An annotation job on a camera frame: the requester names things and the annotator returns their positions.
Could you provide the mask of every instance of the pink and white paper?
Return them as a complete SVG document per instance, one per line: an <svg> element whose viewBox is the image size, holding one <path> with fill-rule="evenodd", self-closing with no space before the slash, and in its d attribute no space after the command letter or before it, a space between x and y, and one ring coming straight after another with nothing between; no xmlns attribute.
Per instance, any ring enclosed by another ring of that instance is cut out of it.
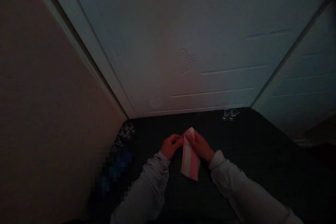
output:
<svg viewBox="0 0 336 224"><path fill-rule="evenodd" d="M183 136L183 156L181 173L195 181L198 181L198 171L200 169L201 160L194 151L193 147L186 138L186 134L195 139L195 130L193 127L188 129Z"/></svg>

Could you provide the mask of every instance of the person's left hand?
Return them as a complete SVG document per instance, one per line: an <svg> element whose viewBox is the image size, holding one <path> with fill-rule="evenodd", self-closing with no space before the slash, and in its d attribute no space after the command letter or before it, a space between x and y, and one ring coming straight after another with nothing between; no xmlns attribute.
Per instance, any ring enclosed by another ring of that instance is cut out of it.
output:
<svg viewBox="0 0 336 224"><path fill-rule="evenodd" d="M173 134L163 141L160 151L168 160L170 160L175 151L182 145L183 138L181 138L180 135Z"/></svg>

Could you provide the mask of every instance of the beige wall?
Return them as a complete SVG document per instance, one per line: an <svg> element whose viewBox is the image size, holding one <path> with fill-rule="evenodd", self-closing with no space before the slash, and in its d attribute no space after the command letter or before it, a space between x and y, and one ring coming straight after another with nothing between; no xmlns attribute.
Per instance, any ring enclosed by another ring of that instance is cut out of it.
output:
<svg viewBox="0 0 336 224"><path fill-rule="evenodd" d="M81 217L123 118L42 0L0 22L0 222Z"/></svg>

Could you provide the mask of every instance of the person's right hand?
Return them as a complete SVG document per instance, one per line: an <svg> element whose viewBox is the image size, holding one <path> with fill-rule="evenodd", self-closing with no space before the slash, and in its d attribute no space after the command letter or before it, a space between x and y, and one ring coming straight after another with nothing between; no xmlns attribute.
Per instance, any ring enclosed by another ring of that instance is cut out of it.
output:
<svg viewBox="0 0 336 224"><path fill-rule="evenodd" d="M191 136L187 135L185 136L191 146L194 148L196 154L203 158L208 163L211 162L211 159L213 158L215 152L211 149L208 142L202 137L197 131L195 131L195 138L196 140L192 139Z"/></svg>

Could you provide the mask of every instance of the hand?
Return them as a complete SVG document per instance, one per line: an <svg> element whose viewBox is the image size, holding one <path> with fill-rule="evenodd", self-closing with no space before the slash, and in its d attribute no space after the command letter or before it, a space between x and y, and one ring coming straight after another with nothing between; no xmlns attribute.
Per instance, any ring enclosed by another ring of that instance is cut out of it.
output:
<svg viewBox="0 0 336 224"><path fill-rule="evenodd" d="M191 146L194 148L196 154L208 163L210 163L215 152L211 149L204 137L202 137L197 131L195 131L196 140L192 139L192 137L187 134L186 138Z"/></svg>
<svg viewBox="0 0 336 224"><path fill-rule="evenodd" d="M160 151L168 160L170 160L175 151L182 145L183 138L181 138L180 135L173 134L163 141Z"/></svg>

